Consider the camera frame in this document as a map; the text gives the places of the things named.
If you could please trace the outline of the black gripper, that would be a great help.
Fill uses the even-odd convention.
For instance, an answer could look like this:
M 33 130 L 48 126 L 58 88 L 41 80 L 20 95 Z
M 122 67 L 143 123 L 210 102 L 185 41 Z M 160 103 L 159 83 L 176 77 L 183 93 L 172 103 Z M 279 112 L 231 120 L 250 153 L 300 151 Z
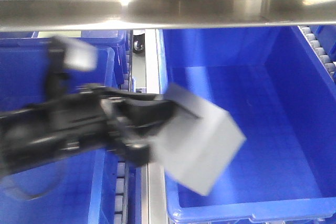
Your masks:
M 68 69 L 96 67 L 96 49 L 80 40 L 49 40 L 46 101 L 1 114 L 1 176 L 104 148 L 135 166 L 152 159 L 149 137 L 175 115 L 177 103 L 89 83 L 68 93 Z

